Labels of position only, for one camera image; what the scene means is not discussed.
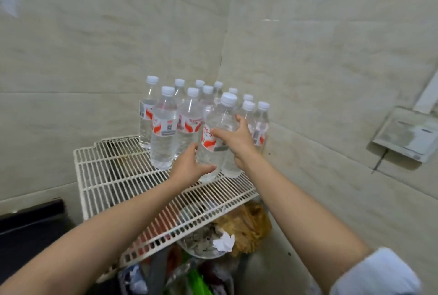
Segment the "person's left hand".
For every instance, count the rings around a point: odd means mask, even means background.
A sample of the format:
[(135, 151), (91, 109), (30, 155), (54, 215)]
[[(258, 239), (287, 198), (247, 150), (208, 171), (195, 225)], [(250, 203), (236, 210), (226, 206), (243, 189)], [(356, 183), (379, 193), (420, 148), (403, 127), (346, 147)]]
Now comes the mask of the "person's left hand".
[(191, 143), (172, 165), (169, 181), (176, 183), (181, 190), (194, 185), (205, 175), (196, 174), (196, 165), (211, 165), (196, 161), (197, 149), (198, 144), (196, 142)]

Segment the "person's right hand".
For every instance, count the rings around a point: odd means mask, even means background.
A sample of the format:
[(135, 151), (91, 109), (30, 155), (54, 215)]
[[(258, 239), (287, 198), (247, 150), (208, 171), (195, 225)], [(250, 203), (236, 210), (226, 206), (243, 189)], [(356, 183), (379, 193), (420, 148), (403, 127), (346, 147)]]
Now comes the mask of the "person's right hand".
[(235, 118), (238, 122), (238, 128), (235, 131), (237, 138), (235, 142), (226, 142), (226, 145), (234, 154), (235, 164), (241, 170), (246, 171), (249, 157), (256, 153), (257, 150), (255, 149), (246, 119), (240, 115), (235, 115)]

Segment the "clear red-label water bottle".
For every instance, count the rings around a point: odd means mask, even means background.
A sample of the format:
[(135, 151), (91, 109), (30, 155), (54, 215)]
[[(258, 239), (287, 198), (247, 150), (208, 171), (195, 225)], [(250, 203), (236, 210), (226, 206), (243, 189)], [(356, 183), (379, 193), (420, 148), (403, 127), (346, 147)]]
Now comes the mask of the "clear red-label water bottle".
[(215, 165), (216, 169), (200, 177), (199, 182), (206, 184), (214, 182), (218, 176), (221, 166), (226, 158), (228, 146), (220, 138), (212, 135), (213, 128), (220, 128), (226, 131), (236, 131), (238, 127), (235, 118), (234, 107), (237, 103), (237, 96), (233, 93), (223, 93), (220, 103), (207, 115), (202, 133), (199, 139), (196, 160), (199, 163)]

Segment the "person's left forearm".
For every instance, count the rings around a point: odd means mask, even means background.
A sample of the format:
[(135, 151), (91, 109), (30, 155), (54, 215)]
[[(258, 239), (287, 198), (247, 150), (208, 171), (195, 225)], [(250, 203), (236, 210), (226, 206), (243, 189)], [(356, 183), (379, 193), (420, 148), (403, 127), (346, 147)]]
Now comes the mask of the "person's left forearm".
[(172, 176), (67, 232), (0, 285), (0, 295), (84, 295), (196, 180)]

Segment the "person's right forearm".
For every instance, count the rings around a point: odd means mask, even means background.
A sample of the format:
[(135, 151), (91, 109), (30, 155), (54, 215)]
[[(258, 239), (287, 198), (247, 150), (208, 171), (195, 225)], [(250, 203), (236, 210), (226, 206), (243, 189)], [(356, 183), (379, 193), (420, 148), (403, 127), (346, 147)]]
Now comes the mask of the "person's right forearm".
[(328, 209), (276, 170), (257, 151), (239, 164), (324, 295), (371, 248)]

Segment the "group of white-capped water bottles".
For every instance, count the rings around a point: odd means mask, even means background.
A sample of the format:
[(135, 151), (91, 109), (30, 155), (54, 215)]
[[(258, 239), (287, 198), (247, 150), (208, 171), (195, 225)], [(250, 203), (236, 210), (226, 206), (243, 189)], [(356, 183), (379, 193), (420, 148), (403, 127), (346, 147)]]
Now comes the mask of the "group of white-capped water bottles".
[[(188, 89), (188, 96), (185, 103), (177, 108), (175, 97), (170, 95), (174, 92), (173, 87), (162, 87), (162, 96), (152, 108), (151, 123), (151, 164), (156, 169), (169, 169), (173, 159), (181, 154), (196, 138), (198, 143), (208, 113), (194, 111), (199, 110), (200, 103), (194, 100), (198, 95), (195, 88)], [(237, 177), (241, 173), (237, 169), (231, 172), (229, 164), (234, 161), (232, 153), (227, 151), (226, 158), (221, 166), (225, 176)]]

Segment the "clear plastic bowl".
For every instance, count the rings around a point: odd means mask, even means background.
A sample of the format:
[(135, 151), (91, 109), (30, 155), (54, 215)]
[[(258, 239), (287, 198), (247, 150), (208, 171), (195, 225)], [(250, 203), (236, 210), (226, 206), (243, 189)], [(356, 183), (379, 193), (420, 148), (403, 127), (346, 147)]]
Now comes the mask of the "clear plastic bowl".
[(178, 221), (183, 224), (186, 235), (177, 241), (183, 251), (199, 259), (216, 259), (227, 253), (218, 252), (212, 246), (212, 241), (225, 232), (213, 222), (207, 222), (208, 216), (216, 216), (222, 208), (214, 202), (200, 201), (190, 203), (178, 213)]

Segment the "orange plastic bag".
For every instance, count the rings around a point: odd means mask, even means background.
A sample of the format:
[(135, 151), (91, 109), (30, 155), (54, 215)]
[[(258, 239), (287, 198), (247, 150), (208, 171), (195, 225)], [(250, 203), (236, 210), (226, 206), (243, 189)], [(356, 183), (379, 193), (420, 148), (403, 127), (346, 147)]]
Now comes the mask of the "orange plastic bag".
[(229, 235), (235, 236), (232, 257), (254, 253), (272, 229), (265, 208), (253, 201), (222, 215), (213, 223)]

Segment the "crumpled white tissue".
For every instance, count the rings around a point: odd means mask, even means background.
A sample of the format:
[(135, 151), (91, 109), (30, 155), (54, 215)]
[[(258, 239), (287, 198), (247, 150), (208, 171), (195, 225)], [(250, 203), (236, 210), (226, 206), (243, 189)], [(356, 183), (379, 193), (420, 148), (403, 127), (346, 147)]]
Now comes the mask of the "crumpled white tissue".
[(235, 235), (230, 235), (227, 232), (224, 232), (222, 236), (218, 239), (212, 241), (212, 246), (218, 252), (221, 253), (230, 253), (233, 251), (233, 247), (235, 244)]

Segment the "green plastic wrapper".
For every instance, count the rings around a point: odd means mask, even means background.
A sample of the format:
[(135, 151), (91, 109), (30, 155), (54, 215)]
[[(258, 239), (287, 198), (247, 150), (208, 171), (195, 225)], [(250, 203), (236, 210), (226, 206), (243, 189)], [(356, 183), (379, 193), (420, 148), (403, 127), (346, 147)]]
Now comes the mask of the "green plastic wrapper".
[(210, 295), (209, 288), (197, 270), (190, 271), (187, 276), (188, 295)]

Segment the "black appliance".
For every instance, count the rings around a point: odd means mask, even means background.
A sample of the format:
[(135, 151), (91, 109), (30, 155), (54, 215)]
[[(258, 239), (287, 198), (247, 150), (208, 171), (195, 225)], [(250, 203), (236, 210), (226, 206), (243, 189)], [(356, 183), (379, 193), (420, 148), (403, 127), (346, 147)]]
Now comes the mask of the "black appliance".
[(75, 226), (61, 198), (0, 214), (0, 284)]

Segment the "white rolled-up sleeve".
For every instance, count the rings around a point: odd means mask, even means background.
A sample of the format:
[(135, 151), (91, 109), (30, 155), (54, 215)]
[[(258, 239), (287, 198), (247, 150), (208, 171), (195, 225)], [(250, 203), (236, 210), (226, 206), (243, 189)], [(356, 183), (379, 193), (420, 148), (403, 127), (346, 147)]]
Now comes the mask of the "white rolled-up sleeve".
[(422, 283), (391, 249), (380, 248), (353, 266), (329, 295), (421, 295)]

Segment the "grey wall socket cover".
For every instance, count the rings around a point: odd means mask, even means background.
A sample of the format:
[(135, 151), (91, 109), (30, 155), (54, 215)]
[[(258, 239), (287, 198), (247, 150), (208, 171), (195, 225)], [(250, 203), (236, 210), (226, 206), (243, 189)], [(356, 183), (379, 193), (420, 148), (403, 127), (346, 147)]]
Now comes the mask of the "grey wall socket cover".
[(394, 107), (371, 142), (426, 163), (438, 150), (438, 116)]

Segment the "white wall conduit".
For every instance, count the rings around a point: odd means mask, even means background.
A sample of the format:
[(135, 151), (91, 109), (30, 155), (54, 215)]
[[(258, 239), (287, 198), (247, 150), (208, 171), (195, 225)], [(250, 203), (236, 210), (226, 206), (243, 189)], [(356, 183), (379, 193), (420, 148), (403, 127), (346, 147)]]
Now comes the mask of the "white wall conduit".
[(438, 102), (438, 69), (435, 71), (430, 81), (419, 96), (413, 107), (413, 111), (430, 114)]

